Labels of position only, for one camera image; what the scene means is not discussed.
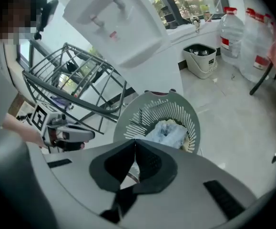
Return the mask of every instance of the trash bin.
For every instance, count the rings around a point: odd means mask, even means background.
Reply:
[[[216,49],[200,44],[192,44],[183,50],[187,68],[200,79],[209,77],[217,68]]]

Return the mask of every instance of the basket handle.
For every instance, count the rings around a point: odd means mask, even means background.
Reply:
[[[147,93],[147,92],[151,92],[152,94],[157,95],[157,96],[165,96],[165,95],[168,95],[168,93],[152,92],[152,91],[148,91],[148,90],[145,90],[145,91],[144,91],[144,93]]]

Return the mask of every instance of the person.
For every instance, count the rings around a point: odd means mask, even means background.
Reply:
[[[36,27],[41,9],[47,0],[0,0],[0,41],[7,40],[20,32],[21,28]],[[16,132],[26,142],[45,146],[39,132],[7,113],[15,96],[13,85],[0,70],[0,126]]]

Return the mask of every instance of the gray plastic basket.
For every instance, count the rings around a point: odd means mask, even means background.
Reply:
[[[159,121],[168,119],[186,127],[190,139],[189,152],[197,153],[200,143],[197,114],[184,97],[173,91],[168,94],[146,92],[134,99],[118,119],[113,141],[146,136]]]

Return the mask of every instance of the large plastic water bottle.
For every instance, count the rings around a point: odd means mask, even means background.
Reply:
[[[252,23],[245,28],[242,39],[240,72],[248,80],[257,83],[270,64],[267,52],[273,42],[273,35],[265,23],[265,16],[255,13]]]
[[[236,11],[236,8],[225,7],[226,15],[221,18],[219,26],[222,59],[238,67],[244,23],[236,16]]]

